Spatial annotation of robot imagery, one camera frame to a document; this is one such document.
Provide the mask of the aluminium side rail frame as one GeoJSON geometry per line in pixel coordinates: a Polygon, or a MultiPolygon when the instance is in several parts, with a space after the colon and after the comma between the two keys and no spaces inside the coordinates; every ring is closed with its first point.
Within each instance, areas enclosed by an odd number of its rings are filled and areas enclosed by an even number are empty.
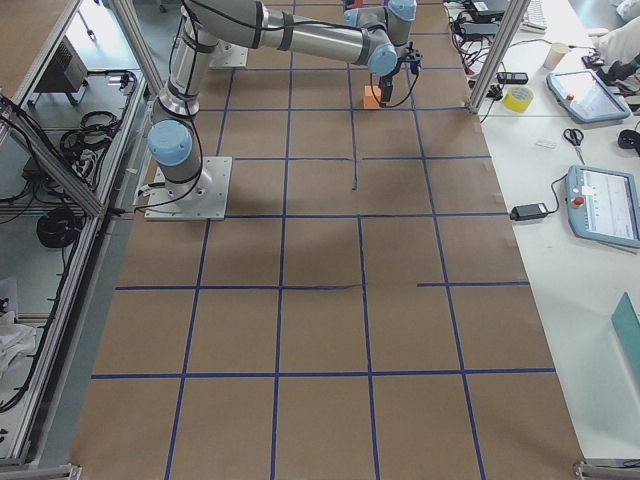
{"type": "Polygon", "coordinates": [[[112,223],[124,208],[126,160],[147,100],[161,77],[144,43],[135,6],[107,1],[116,37],[106,53],[133,61],[89,67],[77,94],[53,97],[39,84],[80,14],[77,1],[6,1],[1,6],[1,275],[14,279],[17,321],[36,346],[1,380],[1,470],[64,478],[80,407],[64,406],[112,223]],[[92,111],[112,111],[119,127],[97,164],[79,174],[59,139],[92,111]]]}

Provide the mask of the green board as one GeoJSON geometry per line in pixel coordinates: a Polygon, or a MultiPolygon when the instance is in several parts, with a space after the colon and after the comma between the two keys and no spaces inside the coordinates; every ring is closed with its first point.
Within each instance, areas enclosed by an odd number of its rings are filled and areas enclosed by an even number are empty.
{"type": "Polygon", "coordinates": [[[633,381],[636,387],[639,387],[639,314],[636,312],[627,292],[624,292],[618,301],[611,316],[611,322],[622,347],[633,381]]]}

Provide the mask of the black handled scissors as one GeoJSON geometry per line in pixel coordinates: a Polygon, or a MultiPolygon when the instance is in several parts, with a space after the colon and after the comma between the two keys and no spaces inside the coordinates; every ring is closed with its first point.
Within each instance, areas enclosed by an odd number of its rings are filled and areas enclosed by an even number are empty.
{"type": "Polygon", "coordinates": [[[574,147],[580,163],[582,165],[585,165],[585,160],[581,148],[582,142],[584,140],[584,133],[578,128],[567,128],[563,131],[563,137],[574,147]]]}

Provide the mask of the small black power adapter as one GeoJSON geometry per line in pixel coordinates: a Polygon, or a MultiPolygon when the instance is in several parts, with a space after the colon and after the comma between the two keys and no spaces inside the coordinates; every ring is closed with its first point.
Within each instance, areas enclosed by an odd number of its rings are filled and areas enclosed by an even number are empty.
{"type": "Polygon", "coordinates": [[[544,203],[533,203],[514,206],[509,218],[512,221],[529,221],[545,218],[549,215],[549,210],[544,203]]]}

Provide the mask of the near teach pendant tablet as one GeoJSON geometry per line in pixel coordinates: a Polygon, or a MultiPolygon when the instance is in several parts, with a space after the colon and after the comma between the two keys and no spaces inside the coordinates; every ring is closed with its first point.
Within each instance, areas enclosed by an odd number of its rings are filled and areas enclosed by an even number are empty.
{"type": "Polygon", "coordinates": [[[567,217],[577,237],[639,248],[639,195],[631,174],[573,165],[565,185],[567,217]]]}

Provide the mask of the teach pendant tablet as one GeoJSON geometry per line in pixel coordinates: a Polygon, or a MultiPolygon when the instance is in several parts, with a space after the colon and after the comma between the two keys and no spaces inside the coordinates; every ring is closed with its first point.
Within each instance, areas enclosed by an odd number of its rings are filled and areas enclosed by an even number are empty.
{"type": "Polygon", "coordinates": [[[551,73],[546,85],[558,103],[578,122],[623,120],[631,115],[626,103],[592,71],[551,73]]]}
{"type": "Polygon", "coordinates": [[[567,217],[577,237],[639,248],[639,195],[631,174],[573,165],[565,185],[567,217]]]}

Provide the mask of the orange foam block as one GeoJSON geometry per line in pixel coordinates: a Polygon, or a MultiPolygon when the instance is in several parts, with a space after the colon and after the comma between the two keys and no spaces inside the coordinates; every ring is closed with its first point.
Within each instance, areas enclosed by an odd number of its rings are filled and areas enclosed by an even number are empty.
{"type": "Polygon", "coordinates": [[[381,108],[381,91],[376,85],[365,85],[363,89],[363,108],[378,110],[381,108]]]}

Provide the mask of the yellow tape roll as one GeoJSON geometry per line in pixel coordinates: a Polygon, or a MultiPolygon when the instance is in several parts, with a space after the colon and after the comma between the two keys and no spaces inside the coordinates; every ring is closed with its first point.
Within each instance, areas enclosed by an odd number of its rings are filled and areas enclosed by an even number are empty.
{"type": "Polygon", "coordinates": [[[534,99],[534,91],[524,85],[511,86],[503,100],[504,106],[516,113],[524,113],[534,99]]]}

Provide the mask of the black power adapter brick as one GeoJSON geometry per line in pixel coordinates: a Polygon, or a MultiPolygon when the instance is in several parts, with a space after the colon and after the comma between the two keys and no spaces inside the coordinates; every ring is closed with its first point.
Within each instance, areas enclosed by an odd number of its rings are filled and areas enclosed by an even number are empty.
{"type": "Polygon", "coordinates": [[[468,0],[465,5],[472,12],[480,16],[502,15],[507,7],[508,0],[468,0]]]}

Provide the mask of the far teach pendant tablet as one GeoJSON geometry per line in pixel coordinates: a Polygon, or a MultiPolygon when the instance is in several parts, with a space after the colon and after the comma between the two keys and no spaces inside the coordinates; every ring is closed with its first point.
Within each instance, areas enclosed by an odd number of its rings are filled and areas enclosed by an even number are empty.
{"type": "Polygon", "coordinates": [[[551,73],[546,85],[558,103],[578,122],[623,120],[631,115],[626,103],[592,71],[551,73]]]}

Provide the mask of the white paper cup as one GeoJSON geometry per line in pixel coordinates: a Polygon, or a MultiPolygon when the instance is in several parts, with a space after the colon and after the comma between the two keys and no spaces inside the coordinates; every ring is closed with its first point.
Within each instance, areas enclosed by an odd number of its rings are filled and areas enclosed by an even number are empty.
{"type": "Polygon", "coordinates": [[[549,71],[554,70],[570,51],[571,48],[565,43],[552,43],[543,62],[543,68],[549,71]]]}

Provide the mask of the aluminium frame post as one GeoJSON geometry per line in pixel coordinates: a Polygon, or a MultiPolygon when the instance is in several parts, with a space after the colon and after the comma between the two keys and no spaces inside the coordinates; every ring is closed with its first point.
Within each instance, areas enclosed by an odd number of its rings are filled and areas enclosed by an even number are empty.
{"type": "Polygon", "coordinates": [[[490,84],[497,73],[498,67],[501,64],[513,37],[519,30],[520,23],[529,3],[529,0],[512,0],[509,2],[493,44],[471,91],[470,98],[467,103],[468,110],[471,113],[477,114],[479,112],[480,106],[489,91],[490,84]]]}

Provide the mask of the black remote phone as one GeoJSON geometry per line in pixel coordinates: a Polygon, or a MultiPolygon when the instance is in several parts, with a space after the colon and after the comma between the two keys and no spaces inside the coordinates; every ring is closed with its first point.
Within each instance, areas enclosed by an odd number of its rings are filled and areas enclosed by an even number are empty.
{"type": "Polygon", "coordinates": [[[496,80],[501,85],[526,85],[529,77],[526,72],[505,72],[496,74],[496,80]]]}

